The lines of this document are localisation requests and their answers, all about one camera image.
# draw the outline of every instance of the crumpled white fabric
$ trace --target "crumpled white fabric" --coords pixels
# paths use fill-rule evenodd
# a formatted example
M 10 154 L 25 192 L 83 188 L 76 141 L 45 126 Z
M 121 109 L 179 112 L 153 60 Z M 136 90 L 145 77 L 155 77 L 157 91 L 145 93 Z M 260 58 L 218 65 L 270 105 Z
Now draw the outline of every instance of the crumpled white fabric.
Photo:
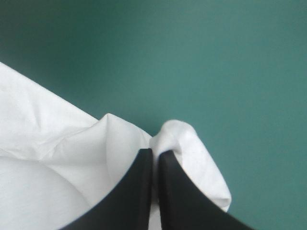
M 142 148 L 153 149 L 154 169 L 159 154 L 173 150 L 195 185 L 228 210 L 228 187 L 187 123 L 167 121 L 152 138 L 112 114 L 97 120 L 0 63 L 0 229 L 55 230 L 74 221 Z M 161 229 L 155 197 L 149 229 Z

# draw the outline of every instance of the black curved edge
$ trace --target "black curved edge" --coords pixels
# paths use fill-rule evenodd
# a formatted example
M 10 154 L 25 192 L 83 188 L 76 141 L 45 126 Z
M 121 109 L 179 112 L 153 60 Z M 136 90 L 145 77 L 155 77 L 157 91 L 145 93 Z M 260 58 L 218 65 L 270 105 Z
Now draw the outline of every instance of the black curved edge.
M 129 170 L 114 189 L 62 230 L 147 230 L 152 165 L 152 150 L 139 150 Z
M 163 230 L 252 230 L 223 212 L 190 180 L 172 151 L 158 162 Z

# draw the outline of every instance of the white cloth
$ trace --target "white cloth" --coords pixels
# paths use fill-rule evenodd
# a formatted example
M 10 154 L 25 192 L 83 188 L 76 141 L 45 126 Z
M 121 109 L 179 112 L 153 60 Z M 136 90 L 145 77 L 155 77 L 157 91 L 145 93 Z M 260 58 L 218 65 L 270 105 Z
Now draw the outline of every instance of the white cloth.
M 96 120 L 0 63 L 0 229 L 54 230 L 74 221 L 108 194 L 141 148 L 152 148 L 155 162 L 174 150 L 196 186 L 227 211 L 227 185 L 190 125 L 168 121 L 152 138 L 112 114 Z M 150 230 L 161 229 L 159 215 L 153 199 Z

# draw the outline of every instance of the teal background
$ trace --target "teal background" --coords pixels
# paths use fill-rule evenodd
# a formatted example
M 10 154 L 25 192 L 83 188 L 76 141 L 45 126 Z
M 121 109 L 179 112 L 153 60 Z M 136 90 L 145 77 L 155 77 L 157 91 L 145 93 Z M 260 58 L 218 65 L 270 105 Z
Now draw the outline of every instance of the teal background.
M 232 215 L 307 229 L 306 0 L 0 0 L 0 61 L 98 119 L 190 123 Z

